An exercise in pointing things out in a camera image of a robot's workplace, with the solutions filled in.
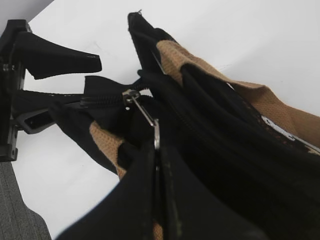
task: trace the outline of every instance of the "black fabric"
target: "black fabric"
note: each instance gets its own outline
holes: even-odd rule
[[[86,153],[102,167],[117,173],[115,166],[99,150],[90,134],[93,119],[85,112],[63,106],[56,102],[49,108],[49,113],[61,130],[74,140]]]
[[[268,239],[261,230],[216,199],[173,147],[163,146],[160,155],[160,184],[166,212],[164,239],[194,240],[210,236],[219,240]],[[147,230],[152,226],[151,206],[158,206],[156,200],[151,199],[157,186],[153,184],[155,157],[153,146],[144,146],[115,189],[57,240],[153,239]],[[143,238],[143,226],[148,232],[146,238]]]
[[[174,147],[162,145],[161,159],[168,216],[168,238],[165,239],[268,239],[261,230],[214,197]]]
[[[154,167],[153,146],[148,144],[112,192],[57,240],[153,239]]]
[[[13,57],[20,60],[35,79],[102,70],[98,55],[62,47],[31,32],[17,35]]]
[[[300,153],[303,158],[294,157],[286,146],[279,147],[252,126],[219,112],[214,101],[206,107],[216,111],[208,121],[199,112],[201,106],[189,100],[203,97],[194,85],[190,97],[168,76],[139,74],[149,81],[155,99],[184,125],[183,159],[212,193],[274,239],[319,236],[315,227],[320,210],[319,156]]]

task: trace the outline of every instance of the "metal zipper slider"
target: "metal zipper slider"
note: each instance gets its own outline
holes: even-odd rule
[[[160,149],[160,126],[159,120],[153,119],[147,110],[140,105],[137,99],[141,96],[140,92],[132,89],[128,89],[122,93],[122,98],[124,101],[124,105],[128,106],[131,104],[135,104],[143,116],[146,118],[151,127],[154,128],[154,149],[158,151]]]

